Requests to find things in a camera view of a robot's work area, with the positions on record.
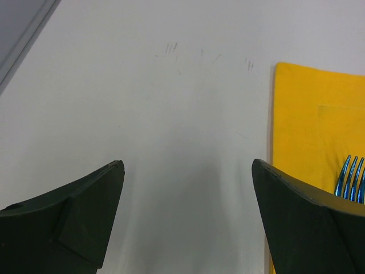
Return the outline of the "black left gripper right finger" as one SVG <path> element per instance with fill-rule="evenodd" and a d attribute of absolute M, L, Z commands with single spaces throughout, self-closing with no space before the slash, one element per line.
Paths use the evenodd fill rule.
<path fill-rule="evenodd" d="M 364 273 L 364 205 L 260 159 L 252 178 L 276 273 Z"/>

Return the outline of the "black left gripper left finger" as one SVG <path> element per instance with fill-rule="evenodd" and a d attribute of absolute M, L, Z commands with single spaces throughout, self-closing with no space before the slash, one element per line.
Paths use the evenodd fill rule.
<path fill-rule="evenodd" d="M 106 256 L 125 168 L 89 175 L 1 210 L 1 273 L 96 273 Z"/>

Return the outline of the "blue metallic fork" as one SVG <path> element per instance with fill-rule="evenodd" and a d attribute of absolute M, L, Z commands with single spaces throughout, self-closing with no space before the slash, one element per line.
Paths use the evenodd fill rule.
<path fill-rule="evenodd" d="M 364 157 L 349 155 L 339 173 L 334 195 L 364 204 Z"/>

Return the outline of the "yellow Pikachu placemat cloth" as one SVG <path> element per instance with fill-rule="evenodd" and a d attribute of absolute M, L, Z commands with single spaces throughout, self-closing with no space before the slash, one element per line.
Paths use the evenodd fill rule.
<path fill-rule="evenodd" d="M 332 196 L 346 160 L 364 171 L 364 76 L 278 63 L 272 133 L 273 166 Z"/>

